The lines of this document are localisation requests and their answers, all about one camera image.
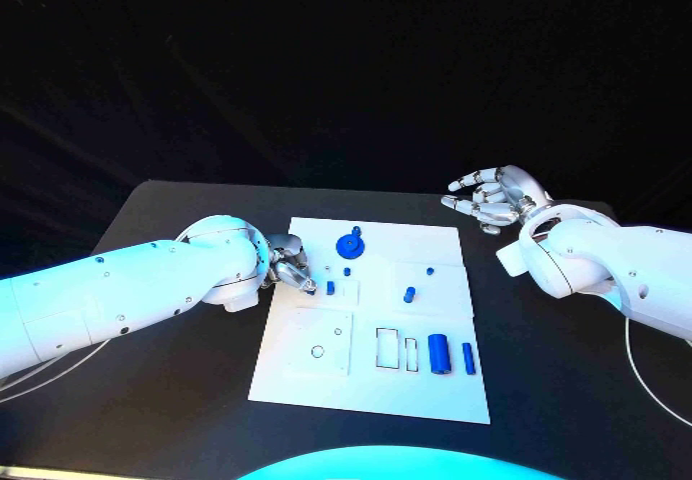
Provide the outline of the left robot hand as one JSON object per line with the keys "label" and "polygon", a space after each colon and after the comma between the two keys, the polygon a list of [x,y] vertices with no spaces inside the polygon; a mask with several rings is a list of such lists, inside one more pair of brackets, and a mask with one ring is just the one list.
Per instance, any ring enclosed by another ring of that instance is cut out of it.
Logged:
{"label": "left robot hand", "polygon": [[261,287],[268,288],[277,283],[284,283],[313,295],[317,284],[310,276],[309,259],[300,237],[293,234],[271,234],[267,236],[267,242],[270,265]]}

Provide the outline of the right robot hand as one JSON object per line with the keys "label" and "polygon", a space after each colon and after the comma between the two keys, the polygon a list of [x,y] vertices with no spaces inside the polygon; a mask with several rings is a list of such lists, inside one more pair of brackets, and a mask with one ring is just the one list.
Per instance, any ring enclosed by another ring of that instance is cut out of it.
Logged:
{"label": "right robot hand", "polygon": [[449,184],[449,191],[473,188],[472,199],[446,195],[441,204],[474,218],[493,236],[515,223],[523,224],[554,205],[554,199],[534,176],[518,166],[476,170]]}

